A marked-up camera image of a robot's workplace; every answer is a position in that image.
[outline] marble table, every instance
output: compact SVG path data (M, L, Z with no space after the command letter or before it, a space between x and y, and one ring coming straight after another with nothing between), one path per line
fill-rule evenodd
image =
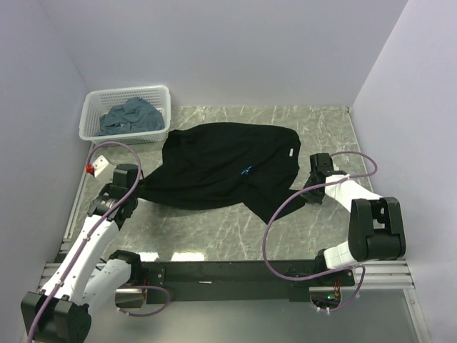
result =
M318 152L359 150L348 108L308 106L182 106L172 108L171 129L189 129L215 121L285 126L298 132L300 171L293 189L302 189L308 179L309 155ZM161 164L163 142L137 144L143 171L149 174ZM99 150L114 164L134 163L120 147ZM366 171L360 156L336 156L344 171ZM359 182L371 189L368 179ZM79 196L70 237L79 234L89 202L101 185L86 177ZM316 252L346 240L349 213L334 200L304 208L275 222L268 238L270 259L313 259ZM139 200L132 218L104 253L117 249L137 252L144 261L252 260L261 258L261 240L266 225L243 204L208 211L187 211Z

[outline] black cloth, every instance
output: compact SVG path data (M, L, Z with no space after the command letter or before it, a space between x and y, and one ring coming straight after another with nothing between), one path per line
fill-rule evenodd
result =
M300 139L270 125L211 123L169 133L163 164L148 175L139 197L182 209L215 209L243 202L268 223L295 191ZM295 198L279 217L305 204Z

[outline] blue cloth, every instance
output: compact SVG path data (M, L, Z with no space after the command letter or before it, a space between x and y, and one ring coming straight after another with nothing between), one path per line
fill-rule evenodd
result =
M100 117L100 131L96 136L133 134L165 128L162 114L142 98L129 99L123 105L113 106Z

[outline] gray wall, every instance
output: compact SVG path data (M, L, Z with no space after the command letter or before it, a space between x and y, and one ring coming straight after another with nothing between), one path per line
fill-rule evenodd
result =
M41 0L90 90L352 105L406 0Z
M0 47L0 335L18 342L19 304L59 249L87 156L87 88L37 1L0 1Z
M457 2L410 0L353 106L379 194L398 197L434 342L457 341Z

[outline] white plastic basket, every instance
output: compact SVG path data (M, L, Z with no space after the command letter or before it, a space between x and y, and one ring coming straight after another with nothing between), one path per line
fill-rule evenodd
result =
M112 106L124 104L127 100L139 96L154 105L164 118L165 128L158 131L138 132L135 134L113 134L111 136L96 136L100 131L100 116L107 114ZM170 129L171 100L169 89L165 86L144 86L131 88L105 89L92 91L84 101L79 136L84 141L95 144L104 141L119 141L125 144L163 141Z

